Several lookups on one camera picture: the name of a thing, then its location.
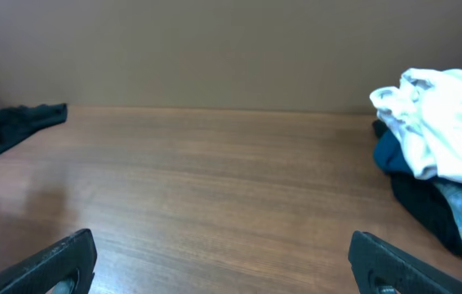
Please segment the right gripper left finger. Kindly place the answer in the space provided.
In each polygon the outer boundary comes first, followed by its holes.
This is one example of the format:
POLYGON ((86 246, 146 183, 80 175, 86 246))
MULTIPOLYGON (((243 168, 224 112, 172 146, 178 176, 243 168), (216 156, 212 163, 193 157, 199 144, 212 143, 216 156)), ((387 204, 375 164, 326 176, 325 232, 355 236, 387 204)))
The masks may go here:
POLYGON ((0 294, 88 293, 97 260, 92 232, 80 229, 0 272, 0 294))

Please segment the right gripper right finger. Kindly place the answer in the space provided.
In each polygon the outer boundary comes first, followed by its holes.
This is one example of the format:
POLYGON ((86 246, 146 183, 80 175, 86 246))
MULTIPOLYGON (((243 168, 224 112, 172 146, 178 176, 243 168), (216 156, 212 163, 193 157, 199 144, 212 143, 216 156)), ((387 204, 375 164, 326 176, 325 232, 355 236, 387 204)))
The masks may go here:
POLYGON ((462 282, 384 240, 355 231, 348 260, 361 294, 462 294, 462 282))

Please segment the white t-shirt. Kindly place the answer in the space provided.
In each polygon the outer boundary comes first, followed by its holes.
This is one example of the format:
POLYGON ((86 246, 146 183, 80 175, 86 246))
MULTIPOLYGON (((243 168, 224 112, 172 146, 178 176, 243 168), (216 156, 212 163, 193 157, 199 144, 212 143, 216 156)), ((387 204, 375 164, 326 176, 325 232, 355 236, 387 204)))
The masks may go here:
POLYGON ((369 98, 415 178, 462 184, 462 69, 408 69, 369 98))

